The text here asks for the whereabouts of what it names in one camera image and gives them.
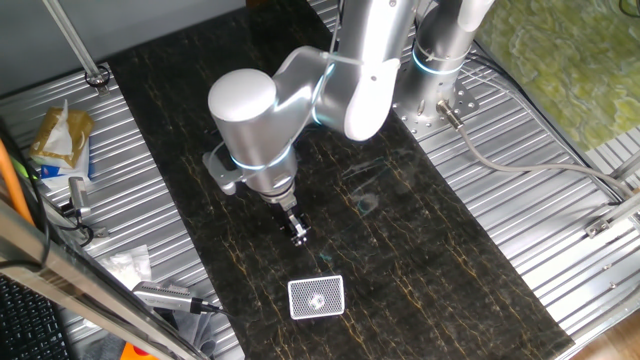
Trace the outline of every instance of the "corrugated metal surface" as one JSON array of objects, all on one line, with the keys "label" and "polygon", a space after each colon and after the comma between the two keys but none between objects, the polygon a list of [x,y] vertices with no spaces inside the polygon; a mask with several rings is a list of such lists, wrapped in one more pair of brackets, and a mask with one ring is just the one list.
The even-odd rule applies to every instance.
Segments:
[{"label": "corrugated metal surface", "polygon": [[[640,151],[640,126],[588,151],[587,156],[593,160],[601,171],[610,174],[638,151]],[[639,188],[640,171],[631,175],[625,181],[634,189]]]},{"label": "corrugated metal surface", "polygon": [[[309,2],[333,29],[336,2]],[[403,60],[412,41],[410,36]],[[487,69],[474,76],[498,79]],[[460,79],[480,104],[479,112],[465,119],[465,127],[489,159],[505,165],[576,162],[544,120],[523,106],[519,95],[516,101],[498,88],[504,85],[496,87],[464,73]],[[406,125],[410,130],[419,126]],[[584,228],[611,209],[609,197],[590,178],[567,171],[495,172],[478,164],[449,126],[423,128],[417,136],[440,174],[577,343],[585,342],[579,336],[587,325],[607,326],[619,320],[621,312],[633,310],[616,305],[640,283],[640,236],[624,221],[594,239],[587,237]],[[640,141],[635,146],[627,142],[629,150],[640,148]],[[609,309],[611,316],[594,320]]]},{"label": "corrugated metal surface", "polygon": [[[110,238],[96,239],[87,246],[89,254],[101,259],[146,244],[154,281],[188,287],[195,296],[218,303],[117,80],[112,79],[109,87],[110,95],[98,97],[85,84],[84,73],[74,74],[1,100],[0,116],[26,148],[50,106],[60,107],[67,99],[70,108],[87,111],[96,122],[90,140],[95,173],[87,186],[92,214],[84,220],[110,232]],[[69,192],[63,189],[48,192],[47,196],[63,204],[68,201]],[[86,326],[70,311],[64,311],[63,316],[70,340],[80,351],[105,335],[99,328]],[[216,315],[212,322],[216,329],[216,359],[243,359],[227,318]]]}]

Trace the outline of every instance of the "orange handle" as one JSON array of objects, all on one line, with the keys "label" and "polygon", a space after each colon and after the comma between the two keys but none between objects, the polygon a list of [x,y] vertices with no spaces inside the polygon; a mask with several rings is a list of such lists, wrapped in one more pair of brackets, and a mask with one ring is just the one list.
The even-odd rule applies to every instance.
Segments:
[{"label": "orange handle", "polygon": [[124,351],[122,351],[120,360],[158,360],[158,358],[147,354],[146,352],[131,345],[131,343],[127,343],[124,346]]}]

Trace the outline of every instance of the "gray cable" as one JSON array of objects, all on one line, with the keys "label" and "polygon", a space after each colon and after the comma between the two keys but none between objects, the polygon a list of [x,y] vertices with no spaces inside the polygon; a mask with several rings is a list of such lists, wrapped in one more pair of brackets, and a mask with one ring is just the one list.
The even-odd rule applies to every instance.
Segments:
[{"label": "gray cable", "polygon": [[580,166],[580,165],[540,164],[540,165],[532,165],[532,166],[504,166],[504,165],[493,163],[487,158],[485,158],[484,156],[482,156],[482,154],[478,152],[478,149],[476,149],[476,147],[473,146],[473,144],[471,143],[471,139],[469,139],[469,136],[467,135],[467,132],[464,130],[464,128],[462,127],[459,128],[458,133],[460,133],[460,136],[462,136],[462,139],[467,144],[467,146],[469,147],[469,150],[471,150],[473,155],[475,155],[475,157],[478,158],[478,160],[481,163],[483,163],[484,165],[492,169],[495,169],[498,171],[507,171],[507,172],[528,172],[528,171],[542,171],[542,170],[551,170],[551,169],[572,170],[572,171],[577,171],[577,172],[581,172],[587,175],[593,175],[597,178],[600,178],[608,182],[609,184],[617,187],[618,189],[622,190],[628,197],[633,197],[634,195],[634,193],[631,190],[629,190],[627,186],[625,186],[623,183],[619,182],[618,180],[612,178],[611,176],[605,175],[601,172],[598,172],[596,170],[590,169],[588,167]]}]

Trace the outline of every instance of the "wall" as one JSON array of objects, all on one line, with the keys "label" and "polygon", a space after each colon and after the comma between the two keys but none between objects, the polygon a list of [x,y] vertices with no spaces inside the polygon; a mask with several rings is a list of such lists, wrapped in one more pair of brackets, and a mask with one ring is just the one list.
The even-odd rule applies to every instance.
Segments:
[{"label": "wall", "polygon": [[[96,60],[238,9],[245,0],[60,0]],[[0,96],[81,68],[42,1],[0,1]]]}]

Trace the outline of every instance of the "metal mounting plate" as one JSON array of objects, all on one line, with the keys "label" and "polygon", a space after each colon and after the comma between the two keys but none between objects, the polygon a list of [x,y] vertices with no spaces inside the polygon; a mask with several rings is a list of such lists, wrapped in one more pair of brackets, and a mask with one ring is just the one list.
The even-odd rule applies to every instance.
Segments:
[{"label": "metal mounting plate", "polygon": [[[462,81],[456,81],[455,89],[455,100],[451,101],[450,105],[451,108],[453,108],[453,111],[464,120],[478,110],[479,104],[462,84]],[[418,141],[426,138],[428,135],[442,129],[443,127],[451,126],[444,116],[428,118],[425,116],[404,115],[399,114],[398,112],[396,112],[396,114],[405,122],[405,125],[409,128],[413,137]]]}]

